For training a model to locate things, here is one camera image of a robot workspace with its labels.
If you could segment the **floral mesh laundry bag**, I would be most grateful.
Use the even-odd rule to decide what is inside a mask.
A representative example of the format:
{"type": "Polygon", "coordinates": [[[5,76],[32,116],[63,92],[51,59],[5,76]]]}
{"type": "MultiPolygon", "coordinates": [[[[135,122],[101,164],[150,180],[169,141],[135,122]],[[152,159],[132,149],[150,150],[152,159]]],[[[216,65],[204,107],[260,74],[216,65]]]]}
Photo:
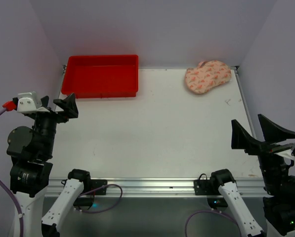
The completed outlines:
{"type": "Polygon", "coordinates": [[[195,68],[187,69],[184,77],[186,87],[195,94],[205,94],[231,80],[231,68],[224,62],[202,61],[195,68]]]}

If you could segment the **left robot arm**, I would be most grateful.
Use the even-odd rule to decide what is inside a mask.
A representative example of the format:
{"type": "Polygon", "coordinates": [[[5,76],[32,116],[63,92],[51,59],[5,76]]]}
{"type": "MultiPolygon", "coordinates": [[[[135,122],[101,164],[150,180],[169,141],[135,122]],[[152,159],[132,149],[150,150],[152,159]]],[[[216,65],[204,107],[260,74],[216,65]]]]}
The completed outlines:
{"type": "Polygon", "coordinates": [[[53,102],[61,111],[48,106],[49,97],[39,98],[33,92],[20,93],[9,107],[34,120],[32,127],[13,129],[7,139],[6,153],[11,157],[10,190],[17,200],[19,227],[14,233],[22,237],[58,237],[64,218],[82,192],[90,188],[90,173],[73,169],[69,172],[63,191],[47,214],[42,213],[53,164],[52,152],[56,127],[78,118],[75,94],[53,102]]]}

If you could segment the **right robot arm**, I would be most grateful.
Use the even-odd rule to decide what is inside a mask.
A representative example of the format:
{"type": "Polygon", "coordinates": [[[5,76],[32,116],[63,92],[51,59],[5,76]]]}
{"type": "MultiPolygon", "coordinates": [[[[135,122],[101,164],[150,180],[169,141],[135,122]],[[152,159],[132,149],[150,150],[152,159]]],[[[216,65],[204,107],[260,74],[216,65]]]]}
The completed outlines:
{"type": "Polygon", "coordinates": [[[231,148],[258,158],[269,195],[263,198],[264,231],[242,200],[235,179],[228,169],[211,174],[212,188],[230,208],[244,237],[295,237],[295,176],[289,169],[295,162],[295,131],[285,129],[262,114],[258,115],[264,141],[253,138],[237,120],[232,120],[231,148]]]}

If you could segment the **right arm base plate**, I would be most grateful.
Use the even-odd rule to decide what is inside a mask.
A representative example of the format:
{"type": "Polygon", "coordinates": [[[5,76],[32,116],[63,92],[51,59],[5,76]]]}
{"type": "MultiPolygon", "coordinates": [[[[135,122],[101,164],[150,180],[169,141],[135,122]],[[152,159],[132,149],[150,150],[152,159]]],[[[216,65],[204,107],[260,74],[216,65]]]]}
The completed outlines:
{"type": "Polygon", "coordinates": [[[215,190],[210,180],[196,179],[193,181],[194,193],[196,196],[218,196],[219,191],[215,190]]]}

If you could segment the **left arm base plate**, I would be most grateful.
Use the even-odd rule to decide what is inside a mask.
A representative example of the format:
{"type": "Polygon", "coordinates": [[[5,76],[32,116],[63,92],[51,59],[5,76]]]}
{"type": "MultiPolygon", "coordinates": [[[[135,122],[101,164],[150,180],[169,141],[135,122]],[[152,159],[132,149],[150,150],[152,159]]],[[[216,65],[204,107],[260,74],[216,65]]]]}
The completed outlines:
{"type": "Polygon", "coordinates": [[[86,185],[84,191],[80,194],[80,196],[84,196],[84,195],[104,196],[106,195],[107,185],[108,185],[108,181],[105,179],[91,179],[89,183],[86,185]]]}

